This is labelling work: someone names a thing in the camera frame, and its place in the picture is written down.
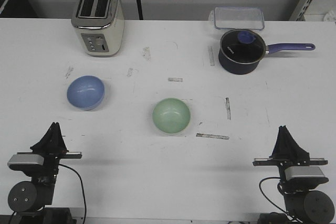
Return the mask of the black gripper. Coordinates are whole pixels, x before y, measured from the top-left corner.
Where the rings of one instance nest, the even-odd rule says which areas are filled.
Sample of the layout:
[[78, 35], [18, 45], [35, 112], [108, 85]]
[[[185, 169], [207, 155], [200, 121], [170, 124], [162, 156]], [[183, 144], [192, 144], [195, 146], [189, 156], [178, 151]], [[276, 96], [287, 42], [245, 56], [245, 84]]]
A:
[[60, 153], [60, 155], [38, 154], [44, 158], [43, 166], [41, 168], [25, 170], [22, 172], [38, 183], [55, 184], [59, 172], [58, 166], [60, 165], [59, 162], [61, 159], [82, 158], [82, 152], [68, 152], [61, 134], [60, 124], [58, 122], [53, 122], [41, 140], [30, 147], [30, 150], [35, 153], [24, 153], [54, 153], [55, 147], [57, 149], [57, 153]]
[[[282, 153], [288, 159], [280, 159]], [[309, 159], [309, 152], [301, 148], [286, 126], [278, 128], [277, 139], [274, 149], [269, 158], [256, 158], [253, 161], [254, 166], [276, 166], [279, 172], [279, 191], [281, 194], [295, 194], [299, 191], [310, 191], [316, 189], [319, 185], [328, 182], [328, 178], [296, 178], [290, 181], [286, 180], [285, 169], [291, 166], [318, 166], [327, 165], [328, 161], [324, 158]]]

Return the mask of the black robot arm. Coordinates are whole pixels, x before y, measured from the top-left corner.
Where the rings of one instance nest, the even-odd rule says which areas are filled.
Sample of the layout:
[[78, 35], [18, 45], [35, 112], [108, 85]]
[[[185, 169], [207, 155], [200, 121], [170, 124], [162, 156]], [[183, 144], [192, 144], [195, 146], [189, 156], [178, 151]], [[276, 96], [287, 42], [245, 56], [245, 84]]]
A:
[[256, 158], [254, 166], [276, 166], [277, 190], [285, 208], [259, 215], [258, 223], [331, 223], [335, 206], [331, 198], [316, 188], [329, 180], [321, 170], [324, 158], [312, 158], [301, 148], [285, 126], [280, 126], [272, 154]]
[[7, 163], [11, 170], [30, 177], [12, 187], [8, 205], [19, 223], [77, 223], [67, 207], [52, 207], [61, 159], [80, 159], [82, 154], [70, 154], [58, 122], [53, 122], [30, 152], [18, 152]]

